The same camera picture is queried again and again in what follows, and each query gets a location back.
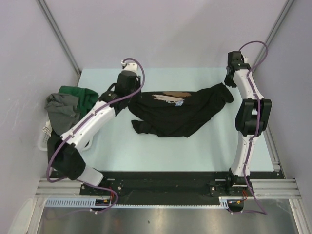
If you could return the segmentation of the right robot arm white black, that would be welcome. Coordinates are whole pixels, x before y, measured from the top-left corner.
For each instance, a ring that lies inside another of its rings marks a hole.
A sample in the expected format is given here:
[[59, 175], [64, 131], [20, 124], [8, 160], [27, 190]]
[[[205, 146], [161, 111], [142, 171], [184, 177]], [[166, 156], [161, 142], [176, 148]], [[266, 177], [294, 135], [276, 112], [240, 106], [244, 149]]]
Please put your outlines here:
[[224, 83], [232, 88], [237, 87], [242, 98], [235, 117], [238, 145], [225, 183], [225, 191], [229, 195], [237, 195], [250, 186], [250, 161], [255, 143], [267, 128], [272, 101], [260, 93], [252, 69], [240, 51], [228, 53]]

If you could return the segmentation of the white plastic laundry basket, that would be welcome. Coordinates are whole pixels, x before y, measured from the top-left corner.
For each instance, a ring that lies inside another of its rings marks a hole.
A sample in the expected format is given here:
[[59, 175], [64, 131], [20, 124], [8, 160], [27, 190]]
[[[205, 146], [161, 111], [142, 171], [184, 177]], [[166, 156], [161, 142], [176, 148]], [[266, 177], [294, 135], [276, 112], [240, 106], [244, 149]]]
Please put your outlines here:
[[[48, 146], [47, 142], [48, 142], [48, 139], [51, 137], [51, 133], [52, 133], [52, 126], [51, 126], [50, 120], [47, 120], [39, 135], [39, 139], [37, 143], [37, 147], [39, 150], [47, 152], [47, 146]], [[84, 147], [81, 148], [82, 152], [87, 151], [91, 148], [92, 143], [93, 143], [93, 138], [94, 137], [91, 137], [88, 140], [88, 142], [84, 145]]]

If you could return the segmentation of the black printed t shirt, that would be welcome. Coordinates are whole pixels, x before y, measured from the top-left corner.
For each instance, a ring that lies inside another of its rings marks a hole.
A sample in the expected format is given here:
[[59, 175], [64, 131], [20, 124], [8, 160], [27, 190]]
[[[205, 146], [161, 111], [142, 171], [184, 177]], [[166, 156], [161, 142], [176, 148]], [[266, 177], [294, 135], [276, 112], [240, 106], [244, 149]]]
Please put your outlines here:
[[219, 83], [196, 92], [143, 92], [128, 109], [137, 117], [131, 123], [138, 134], [190, 137], [233, 100], [229, 89]]

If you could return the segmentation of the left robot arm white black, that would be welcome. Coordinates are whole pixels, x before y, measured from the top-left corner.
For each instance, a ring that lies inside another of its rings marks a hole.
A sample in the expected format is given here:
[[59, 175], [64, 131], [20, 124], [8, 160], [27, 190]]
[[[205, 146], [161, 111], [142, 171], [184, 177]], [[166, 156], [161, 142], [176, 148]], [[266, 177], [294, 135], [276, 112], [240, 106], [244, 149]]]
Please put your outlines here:
[[88, 166], [81, 156], [82, 149], [108, 121], [125, 109], [141, 90], [141, 77], [134, 70], [123, 69], [91, 111], [73, 128], [48, 139], [48, 167], [70, 180], [91, 185], [97, 195], [104, 194], [108, 183], [98, 170]]

